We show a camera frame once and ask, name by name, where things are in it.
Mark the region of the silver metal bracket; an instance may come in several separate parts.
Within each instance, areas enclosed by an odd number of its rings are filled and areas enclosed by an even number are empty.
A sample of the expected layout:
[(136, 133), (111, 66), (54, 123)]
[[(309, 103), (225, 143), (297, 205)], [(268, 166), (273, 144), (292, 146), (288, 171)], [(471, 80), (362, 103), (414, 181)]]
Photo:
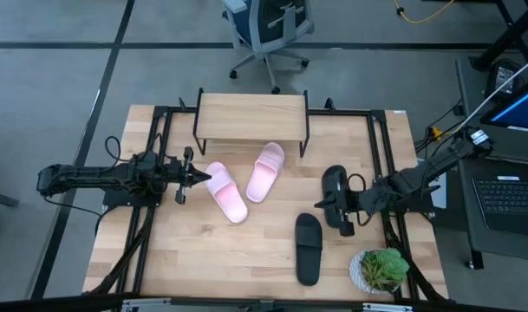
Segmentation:
[(122, 302), (121, 312), (139, 312), (141, 308), (153, 308), (171, 305), (171, 298), (136, 298)]
[(364, 302), (362, 312), (414, 312), (411, 306)]

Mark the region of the black slide sandal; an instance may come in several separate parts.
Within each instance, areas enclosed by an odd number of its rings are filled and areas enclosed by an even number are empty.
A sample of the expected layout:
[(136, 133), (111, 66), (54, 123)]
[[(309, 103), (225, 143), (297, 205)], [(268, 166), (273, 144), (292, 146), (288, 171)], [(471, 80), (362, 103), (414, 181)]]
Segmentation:
[[(337, 189), (338, 183), (344, 183), (348, 179), (344, 166), (330, 166), (322, 176), (323, 198), (334, 195), (336, 197), (336, 208), (341, 203), (342, 194)], [(339, 211), (325, 211), (325, 220), (328, 226), (338, 229), (340, 227)]]
[(319, 220), (301, 213), (295, 224), (297, 280), (304, 286), (317, 284), (323, 250), (323, 230)]

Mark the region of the monitor with blue screen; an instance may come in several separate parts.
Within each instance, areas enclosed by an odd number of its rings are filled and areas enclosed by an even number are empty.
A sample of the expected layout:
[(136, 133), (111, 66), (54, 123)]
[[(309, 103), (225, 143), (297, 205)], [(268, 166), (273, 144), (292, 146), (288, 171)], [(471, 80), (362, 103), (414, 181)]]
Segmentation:
[(480, 123), (528, 132), (528, 82), (516, 94), (483, 114)]

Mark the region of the grey office chair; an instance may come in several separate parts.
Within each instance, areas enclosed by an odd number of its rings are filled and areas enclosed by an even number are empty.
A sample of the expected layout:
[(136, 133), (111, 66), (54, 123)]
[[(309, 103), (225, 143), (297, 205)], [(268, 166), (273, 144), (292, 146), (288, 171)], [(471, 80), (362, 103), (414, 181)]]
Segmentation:
[(271, 57), (300, 61), (307, 68), (310, 60), (289, 52), (287, 47), (315, 31), (310, 0), (221, 0), (222, 17), (229, 23), (234, 49), (247, 47), (251, 52), (229, 71), (229, 78), (238, 77), (237, 70), (259, 60), (266, 64), (271, 92), (279, 94)]

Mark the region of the black laptop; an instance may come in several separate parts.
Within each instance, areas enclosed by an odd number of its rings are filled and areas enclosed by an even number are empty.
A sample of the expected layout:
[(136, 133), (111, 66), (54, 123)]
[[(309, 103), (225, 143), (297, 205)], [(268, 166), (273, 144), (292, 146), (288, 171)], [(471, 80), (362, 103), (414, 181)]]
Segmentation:
[(528, 177), (484, 175), (472, 183), (487, 228), (528, 236)]

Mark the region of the dark grey side desk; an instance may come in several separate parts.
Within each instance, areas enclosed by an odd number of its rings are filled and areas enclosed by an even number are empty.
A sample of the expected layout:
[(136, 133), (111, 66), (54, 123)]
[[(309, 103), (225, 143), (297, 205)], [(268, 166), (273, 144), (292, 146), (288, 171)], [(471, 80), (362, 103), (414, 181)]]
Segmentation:
[(528, 132), (480, 123), (482, 115), (500, 102), (485, 96), (488, 74), (474, 69), (471, 59), (460, 57), (456, 61), (466, 123), (483, 130), (493, 141), (493, 149), (489, 155), (462, 159), (458, 163), (468, 239), (473, 256), (471, 265), (479, 269), (484, 252), (528, 259), (528, 236), (494, 231), (486, 227), (472, 183), (473, 177), (484, 175), (528, 177)]

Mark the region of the pink slide sandal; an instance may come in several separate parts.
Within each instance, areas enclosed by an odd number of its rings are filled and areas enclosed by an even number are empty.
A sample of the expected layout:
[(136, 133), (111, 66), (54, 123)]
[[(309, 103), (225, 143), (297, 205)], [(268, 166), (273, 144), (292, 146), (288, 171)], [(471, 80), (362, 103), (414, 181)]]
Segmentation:
[(275, 142), (266, 144), (257, 157), (251, 179), (246, 188), (246, 197), (254, 203), (261, 203), (269, 194), (277, 176), (284, 168), (283, 148)]
[(205, 186), (225, 216), (234, 224), (243, 223), (248, 217), (248, 208), (227, 168), (213, 162), (205, 173), (211, 176)]

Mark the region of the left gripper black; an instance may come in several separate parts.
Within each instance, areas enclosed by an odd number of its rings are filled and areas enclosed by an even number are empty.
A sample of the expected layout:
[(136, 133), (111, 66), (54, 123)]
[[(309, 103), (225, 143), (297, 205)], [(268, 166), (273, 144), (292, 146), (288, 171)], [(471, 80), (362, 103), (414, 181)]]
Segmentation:
[[(193, 149), (187, 146), (184, 149), (183, 160), (178, 160), (176, 157), (171, 157), (168, 164), (162, 166), (162, 180), (167, 187), (170, 183), (178, 184), (179, 188), (175, 194), (175, 202), (183, 205), (186, 202), (186, 188), (189, 184), (191, 175), (191, 164), (193, 158)], [(210, 180), (212, 176), (206, 172), (198, 169), (193, 170), (193, 185)]]

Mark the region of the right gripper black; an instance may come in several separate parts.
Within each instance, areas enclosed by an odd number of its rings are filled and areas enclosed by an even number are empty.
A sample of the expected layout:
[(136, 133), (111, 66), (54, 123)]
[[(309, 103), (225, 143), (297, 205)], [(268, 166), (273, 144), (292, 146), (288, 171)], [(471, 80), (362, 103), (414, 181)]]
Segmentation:
[(355, 235), (354, 223), (349, 220), (349, 214), (354, 213), (356, 215), (356, 222), (359, 226), (366, 226), (372, 218), (372, 215), (368, 213), (368, 217), (365, 221), (361, 220), (360, 211), (366, 211), (360, 202), (360, 195), (367, 190), (367, 184), (362, 179), (362, 189), (360, 191), (353, 191), (349, 186), (349, 180), (347, 179), (343, 184), (337, 184), (338, 191), (342, 194), (341, 203), (336, 208), (336, 197), (329, 195), (322, 201), (314, 204), (315, 208), (321, 208), (325, 211), (339, 211), (340, 215), (340, 227), (339, 231), (343, 237), (352, 237)]

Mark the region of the wooden shelf with black legs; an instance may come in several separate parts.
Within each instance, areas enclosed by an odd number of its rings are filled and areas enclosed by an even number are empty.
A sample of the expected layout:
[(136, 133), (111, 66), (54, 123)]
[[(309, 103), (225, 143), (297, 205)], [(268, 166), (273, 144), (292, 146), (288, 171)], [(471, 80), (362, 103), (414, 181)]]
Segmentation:
[(293, 141), (304, 156), (310, 139), (308, 92), (224, 94), (199, 90), (192, 136), (204, 154), (208, 140)]

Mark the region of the black power supply with label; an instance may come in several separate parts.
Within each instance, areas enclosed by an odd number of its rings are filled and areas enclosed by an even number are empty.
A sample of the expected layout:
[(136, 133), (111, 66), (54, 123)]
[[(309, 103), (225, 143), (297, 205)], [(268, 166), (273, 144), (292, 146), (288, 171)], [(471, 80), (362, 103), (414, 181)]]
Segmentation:
[(510, 59), (503, 58), (495, 61), (489, 70), (485, 96), (488, 97), (506, 81), (509, 82), (493, 95), (492, 100), (502, 101), (514, 95), (518, 91), (522, 78), (517, 76), (511, 80), (511, 77), (516, 74), (519, 69), (519, 64)]

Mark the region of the black metal rig frame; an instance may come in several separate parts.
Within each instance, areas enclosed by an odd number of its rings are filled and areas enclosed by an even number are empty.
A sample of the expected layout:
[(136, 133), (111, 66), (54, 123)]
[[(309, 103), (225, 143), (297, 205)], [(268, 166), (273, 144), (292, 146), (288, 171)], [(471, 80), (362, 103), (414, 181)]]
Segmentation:
[[(156, 207), (153, 228), (141, 271), (141, 297), (164, 298), (163, 303), (253, 306), (254, 310), (339, 307), (357, 302), (388, 302), (390, 294), (371, 295), (349, 279), (351, 258), (362, 250), (386, 247), (380, 214), (365, 227), (355, 224), (355, 236), (341, 237), (327, 226), (323, 210), (313, 207), (322, 200), (321, 177), (332, 165), (360, 173), (369, 188), (377, 157), (380, 173), (414, 166), (407, 116), (387, 111), (381, 124), (365, 116), (310, 116), (310, 142), (303, 158), (298, 143), (283, 144), (286, 167), (261, 204), (245, 199), (245, 186), (264, 143), (221, 141), (207, 143), (199, 156), (192, 136), (195, 113), (171, 115), (167, 152), (182, 154), (193, 146), (194, 165), (204, 170), (222, 162), (236, 181), (249, 209), (242, 224), (232, 224), (219, 209), (204, 184), (187, 190), (186, 204), (174, 202), (176, 186), (167, 189)], [(83, 291), (98, 286), (121, 256), (131, 224), (133, 208), (120, 207), (102, 219), (90, 258)], [(316, 216), (323, 228), (323, 253), (318, 283), (306, 287), (296, 276), (295, 222), (300, 213)], [(448, 298), (433, 227), (420, 214), (405, 216), (411, 254), (435, 290)]]

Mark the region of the potted green succulent plant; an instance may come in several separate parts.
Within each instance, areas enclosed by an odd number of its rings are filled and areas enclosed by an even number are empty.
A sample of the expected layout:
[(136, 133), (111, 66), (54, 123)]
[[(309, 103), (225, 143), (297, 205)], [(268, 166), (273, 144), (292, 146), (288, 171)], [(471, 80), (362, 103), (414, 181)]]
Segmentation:
[(397, 249), (364, 250), (352, 257), (349, 278), (369, 294), (392, 295), (406, 281), (409, 268)]

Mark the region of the black table legs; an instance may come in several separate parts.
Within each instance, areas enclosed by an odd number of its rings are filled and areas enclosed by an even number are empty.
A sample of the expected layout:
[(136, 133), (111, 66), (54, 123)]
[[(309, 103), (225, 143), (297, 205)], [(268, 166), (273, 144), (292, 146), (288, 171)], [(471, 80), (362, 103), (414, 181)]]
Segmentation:
[(507, 30), (500, 35), (499, 38), (481, 54), (481, 56), (470, 60), (472, 67), (478, 71), (488, 70), (491, 65), (514, 44), (518, 46), (518, 50), (523, 55), (524, 59), (528, 61), (528, 47), (522, 39), (523, 34), (528, 31), (528, 0), (524, 0), (526, 10), (516, 21), (512, 20), (503, 0), (493, 1), (498, 6), (503, 19), (506, 22)]

